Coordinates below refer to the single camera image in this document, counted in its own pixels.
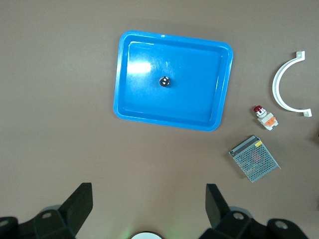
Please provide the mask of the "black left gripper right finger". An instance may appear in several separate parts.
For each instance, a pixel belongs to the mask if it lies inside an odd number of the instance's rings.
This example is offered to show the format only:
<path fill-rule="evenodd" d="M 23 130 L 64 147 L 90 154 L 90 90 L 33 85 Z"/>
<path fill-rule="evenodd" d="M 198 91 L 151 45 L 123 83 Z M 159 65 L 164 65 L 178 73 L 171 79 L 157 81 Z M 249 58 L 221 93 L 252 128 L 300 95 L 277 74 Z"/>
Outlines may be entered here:
<path fill-rule="evenodd" d="M 266 225 L 247 213 L 232 210 L 216 184 L 207 184 L 205 210 L 211 227 L 199 239 L 308 239 L 295 223 L 270 219 Z"/>

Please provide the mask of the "red white push button switch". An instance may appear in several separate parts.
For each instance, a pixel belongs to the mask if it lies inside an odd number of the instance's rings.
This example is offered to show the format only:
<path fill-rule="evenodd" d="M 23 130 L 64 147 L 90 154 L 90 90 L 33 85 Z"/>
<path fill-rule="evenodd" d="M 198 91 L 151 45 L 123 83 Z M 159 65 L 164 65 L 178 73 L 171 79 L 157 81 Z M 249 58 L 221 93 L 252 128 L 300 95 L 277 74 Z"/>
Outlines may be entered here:
<path fill-rule="evenodd" d="M 262 106 L 255 106 L 253 111 L 257 116 L 257 120 L 265 129 L 272 130 L 273 127 L 279 124 L 274 115 L 265 110 Z"/>

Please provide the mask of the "white curved pipe clamp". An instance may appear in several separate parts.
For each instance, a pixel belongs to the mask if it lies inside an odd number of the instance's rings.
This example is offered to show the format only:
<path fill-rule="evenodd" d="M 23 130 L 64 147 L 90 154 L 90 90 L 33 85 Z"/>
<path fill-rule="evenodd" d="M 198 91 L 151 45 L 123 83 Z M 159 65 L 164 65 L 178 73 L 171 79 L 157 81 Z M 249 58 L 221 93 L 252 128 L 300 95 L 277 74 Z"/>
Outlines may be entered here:
<path fill-rule="evenodd" d="M 295 65 L 299 62 L 305 61 L 305 59 L 306 59 L 305 51 L 297 51 L 295 58 L 287 61 L 277 70 L 277 72 L 274 75 L 273 82 L 272 82 L 272 94 L 273 94 L 273 97 L 274 97 L 275 101 L 277 102 L 277 104 L 281 108 L 283 108 L 284 110 L 289 111 L 289 112 L 294 112 L 294 113 L 300 113 L 300 114 L 303 114 L 304 117 L 310 118 L 313 116 L 312 110 L 310 108 L 308 108 L 308 109 L 292 108 L 284 102 L 284 100 L 280 94 L 280 82 L 281 82 L 281 79 L 282 79 L 284 73 L 290 67 L 292 67 L 293 65 Z"/>

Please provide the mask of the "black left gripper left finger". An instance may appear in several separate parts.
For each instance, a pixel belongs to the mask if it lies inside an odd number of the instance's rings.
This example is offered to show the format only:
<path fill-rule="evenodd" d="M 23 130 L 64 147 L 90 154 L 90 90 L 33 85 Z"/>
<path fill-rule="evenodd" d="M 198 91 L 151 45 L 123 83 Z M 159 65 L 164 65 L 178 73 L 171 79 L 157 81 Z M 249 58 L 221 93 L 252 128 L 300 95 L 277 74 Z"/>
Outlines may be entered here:
<path fill-rule="evenodd" d="M 27 222 L 0 217 L 0 239 L 76 239 L 92 209 L 92 184 L 82 183 L 57 209 L 41 211 Z"/>

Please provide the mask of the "blue plastic tray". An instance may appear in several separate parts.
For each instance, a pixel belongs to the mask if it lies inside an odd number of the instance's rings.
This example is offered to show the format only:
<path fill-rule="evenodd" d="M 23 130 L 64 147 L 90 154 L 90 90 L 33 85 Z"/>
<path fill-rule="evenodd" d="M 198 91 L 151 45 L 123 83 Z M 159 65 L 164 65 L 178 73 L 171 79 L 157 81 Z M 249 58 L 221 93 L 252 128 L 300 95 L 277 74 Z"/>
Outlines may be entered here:
<path fill-rule="evenodd" d="M 113 109 L 123 120 L 216 130 L 234 53 L 221 41 L 141 31 L 119 40 Z M 159 79 L 170 78 L 162 87 Z"/>

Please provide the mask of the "perforated metal power supply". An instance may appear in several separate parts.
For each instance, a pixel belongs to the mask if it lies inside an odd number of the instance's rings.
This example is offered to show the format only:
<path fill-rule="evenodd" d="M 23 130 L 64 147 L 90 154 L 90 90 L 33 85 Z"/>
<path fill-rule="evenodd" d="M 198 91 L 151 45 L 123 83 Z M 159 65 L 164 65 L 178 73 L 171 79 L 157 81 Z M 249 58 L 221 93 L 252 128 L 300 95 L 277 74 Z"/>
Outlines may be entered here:
<path fill-rule="evenodd" d="M 262 140 L 256 135 L 250 136 L 229 150 L 229 154 L 252 183 L 275 168 L 280 168 Z"/>

